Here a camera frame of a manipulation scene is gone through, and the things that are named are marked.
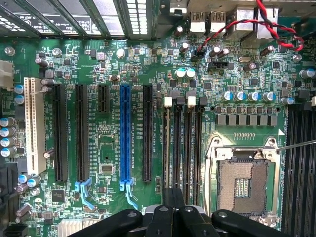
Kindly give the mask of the short black expansion slot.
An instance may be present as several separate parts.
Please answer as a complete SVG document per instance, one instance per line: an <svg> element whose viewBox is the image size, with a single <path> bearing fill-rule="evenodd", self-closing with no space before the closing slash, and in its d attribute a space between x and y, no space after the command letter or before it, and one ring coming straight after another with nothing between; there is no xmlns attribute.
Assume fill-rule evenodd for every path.
<svg viewBox="0 0 316 237"><path fill-rule="evenodd" d="M108 85L100 84L98 89L98 112L110 112L110 89Z"/></svg>

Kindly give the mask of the green Dell motherboard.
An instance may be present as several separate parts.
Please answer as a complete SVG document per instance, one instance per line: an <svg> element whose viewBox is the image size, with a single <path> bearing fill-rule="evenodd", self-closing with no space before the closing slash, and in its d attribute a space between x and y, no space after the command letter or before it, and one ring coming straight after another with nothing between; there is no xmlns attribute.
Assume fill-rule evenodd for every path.
<svg viewBox="0 0 316 237"><path fill-rule="evenodd" d="M168 36L158 41L124 40L4 40L0 59L13 64L12 91L0 89L0 195L3 206L0 237L58 237L65 219L103 219L128 204L120 185L120 87L131 86L131 177L132 199L138 211L163 200L163 110L164 98L172 98L170 110L169 188L173 188L173 126L175 99L185 105L181 121L180 184L184 198L185 110L194 96L192 113L190 204L204 208L205 155L213 137L238 146L262 146L274 137L278 148L287 146L288 106L295 105L297 142L298 111L309 111L311 141L312 97L316 96L316 39L306 41L300 52L275 42L248 45L213 39L202 59L193 52L202 40ZM24 77L41 79L44 95L46 170L27 173L25 149ZM52 87L66 89L68 178L55 180ZM88 201L90 211L75 192L76 116L75 85L87 85L88 97ZM98 85L110 89L110 112L98 112ZM143 86L153 87L152 180L143 181ZM311 148L306 147L305 232L311 237ZM297 232L297 148L292 149L292 231Z"/></svg>

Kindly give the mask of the silver CPU socket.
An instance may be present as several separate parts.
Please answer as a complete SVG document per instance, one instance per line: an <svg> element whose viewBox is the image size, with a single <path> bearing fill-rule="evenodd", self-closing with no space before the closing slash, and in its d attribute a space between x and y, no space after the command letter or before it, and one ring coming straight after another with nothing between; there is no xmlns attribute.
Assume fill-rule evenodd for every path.
<svg viewBox="0 0 316 237"><path fill-rule="evenodd" d="M225 209L278 227L281 155L274 137L262 146L238 146L215 136L205 158L207 215Z"/></svg>

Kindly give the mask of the open grey PC case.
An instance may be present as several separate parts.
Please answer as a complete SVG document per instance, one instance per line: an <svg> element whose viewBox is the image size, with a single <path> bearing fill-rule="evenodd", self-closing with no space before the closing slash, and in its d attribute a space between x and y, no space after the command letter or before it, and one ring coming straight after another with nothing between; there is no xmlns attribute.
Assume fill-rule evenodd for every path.
<svg viewBox="0 0 316 237"><path fill-rule="evenodd" d="M254 8L253 19L262 20L257 1L266 8L267 19L288 25L303 39L316 37L316 0L0 0L0 38L97 38L155 40L174 31L196 37L210 32L213 11L230 13L237 6ZM189 32L190 13L206 13L206 31ZM262 25L241 40L266 42L272 39Z"/></svg>

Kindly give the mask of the silver USB port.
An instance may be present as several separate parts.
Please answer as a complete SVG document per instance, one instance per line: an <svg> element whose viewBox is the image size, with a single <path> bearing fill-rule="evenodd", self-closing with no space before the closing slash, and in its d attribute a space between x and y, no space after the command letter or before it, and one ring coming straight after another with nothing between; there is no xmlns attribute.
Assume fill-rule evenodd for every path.
<svg viewBox="0 0 316 237"><path fill-rule="evenodd" d="M189 32L194 34L204 34L206 31L206 13L191 12Z"/></svg>
<svg viewBox="0 0 316 237"><path fill-rule="evenodd" d="M226 25L226 13L213 11L210 14L210 32L216 33Z"/></svg>

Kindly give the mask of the RAM slot black latches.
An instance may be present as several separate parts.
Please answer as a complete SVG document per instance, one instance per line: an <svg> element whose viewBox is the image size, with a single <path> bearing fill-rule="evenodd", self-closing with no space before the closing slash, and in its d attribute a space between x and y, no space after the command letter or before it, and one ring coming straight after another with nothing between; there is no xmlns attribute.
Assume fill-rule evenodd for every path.
<svg viewBox="0 0 316 237"><path fill-rule="evenodd" d="M180 162L181 162L181 121L182 109L185 105L185 99L178 96L174 105L174 126L173 126L173 178L172 185L178 188L180 184Z"/></svg>
<svg viewBox="0 0 316 237"><path fill-rule="evenodd" d="M297 130L297 142L306 142L308 140L308 123L309 123L309 111L299 109L298 111L298 130ZM306 147L304 145L298 147L297 151L297 161L298 161L298 179L297 179L297 232L298 236L302 237L305 232L305 163L306 163Z"/></svg>

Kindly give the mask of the white expansion slot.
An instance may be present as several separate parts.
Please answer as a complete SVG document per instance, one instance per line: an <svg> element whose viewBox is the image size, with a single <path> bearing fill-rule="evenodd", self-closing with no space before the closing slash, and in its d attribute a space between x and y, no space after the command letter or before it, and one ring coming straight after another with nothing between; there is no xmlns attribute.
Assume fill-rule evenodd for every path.
<svg viewBox="0 0 316 237"><path fill-rule="evenodd" d="M41 174L46 170L44 95L41 79L24 77L25 149L27 173Z"/></svg>

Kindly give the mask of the thin steel locking lever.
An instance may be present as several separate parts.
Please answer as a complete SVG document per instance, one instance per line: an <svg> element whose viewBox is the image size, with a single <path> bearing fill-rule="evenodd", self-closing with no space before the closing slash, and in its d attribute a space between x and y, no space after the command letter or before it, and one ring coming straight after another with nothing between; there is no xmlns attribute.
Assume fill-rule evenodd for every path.
<svg viewBox="0 0 316 237"><path fill-rule="evenodd" d="M316 140L311 140L311 141L307 141L307 142L302 142L302 143L288 145L288 146L285 146L285 147L280 147L280 148L277 148L277 151L293 149L293 148L297 148L297 147L301 147L301 146L312 145L312 144L315 144L315 143L316 143Z"/></svg>

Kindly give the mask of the long black expansion slot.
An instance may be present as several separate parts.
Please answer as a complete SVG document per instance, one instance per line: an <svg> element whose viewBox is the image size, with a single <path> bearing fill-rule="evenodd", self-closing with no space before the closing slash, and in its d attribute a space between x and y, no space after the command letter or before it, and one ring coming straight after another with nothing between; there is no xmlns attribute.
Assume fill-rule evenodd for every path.
<svg viewBox="0 0 316 237"><path fill-rule="evenodd" d="M52 87L54 168L55 180L65 182L68 178L66 89L62 84Z"/></svg>
<svg viewBox="0 0 316 237"><path fill-rule="evenodd" d="M88 97L85 84L75 85L75 116L77 181L83 182L89 178Z"/></svg>
<svg viewBox="0 0 316 237"><path fill-rule="evenodd" d="M152 180L153 169L153 87L143 86L143 181Z"/></svg>

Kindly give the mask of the long blue expansion slot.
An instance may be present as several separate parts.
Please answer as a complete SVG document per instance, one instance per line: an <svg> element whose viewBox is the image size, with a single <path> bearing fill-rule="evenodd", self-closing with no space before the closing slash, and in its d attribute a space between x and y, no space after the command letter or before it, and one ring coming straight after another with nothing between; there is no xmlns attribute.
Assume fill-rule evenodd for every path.
<svg viewBox="0 0 316 237"><path fill-rule="evenodd" d="M131 86L120 87L120 182L131 181Z"/></svg>

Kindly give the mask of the light blue slot clip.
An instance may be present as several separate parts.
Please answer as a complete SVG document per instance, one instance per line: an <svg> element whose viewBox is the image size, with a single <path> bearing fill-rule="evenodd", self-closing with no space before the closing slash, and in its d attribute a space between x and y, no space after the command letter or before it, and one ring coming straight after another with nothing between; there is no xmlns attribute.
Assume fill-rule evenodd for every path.
<svg viewBox="0 0 316 237"><path fill-rule="evenodd" d="M88 207L90 211L95 211L96 207L88 201L90 196L89 187L91 186L92 178L88 178L86 181L75 181L75 192L81 193L81 202L83 206Z"/></svg>
<svg viewBox="0 0 316 237"><path fill-rule="evenodd" d="M128 182L120 181L119 188L121 191L125 192L125 196L129 205L131 205L135 210L138 210L138 205L132 200L138 200L132 193L132 186L134 185L134 178L131 178Z"/></svg>

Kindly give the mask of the silver finned heatsink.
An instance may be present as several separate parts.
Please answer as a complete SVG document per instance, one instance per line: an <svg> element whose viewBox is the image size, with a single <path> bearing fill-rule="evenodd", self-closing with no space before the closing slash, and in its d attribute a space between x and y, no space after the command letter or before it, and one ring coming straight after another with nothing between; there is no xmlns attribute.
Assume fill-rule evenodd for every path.
<svg viewBox="0 0 316 237"><path fill-rule="evenodd" d="M67 237L99 221L100 219L90 218L62 220L58 225L58 237Z"/></svg>

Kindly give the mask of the white power connector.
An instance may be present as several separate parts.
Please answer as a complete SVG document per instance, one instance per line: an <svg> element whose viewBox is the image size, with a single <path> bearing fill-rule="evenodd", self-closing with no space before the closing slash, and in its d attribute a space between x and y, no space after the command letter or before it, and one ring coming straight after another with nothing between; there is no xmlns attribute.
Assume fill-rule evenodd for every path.
<svg viewBox="0 0 316 237"><path fill-rule="evenodd" d="M12 91L13 85L13 64L8 61L0 60L0 88Z"/></svg>

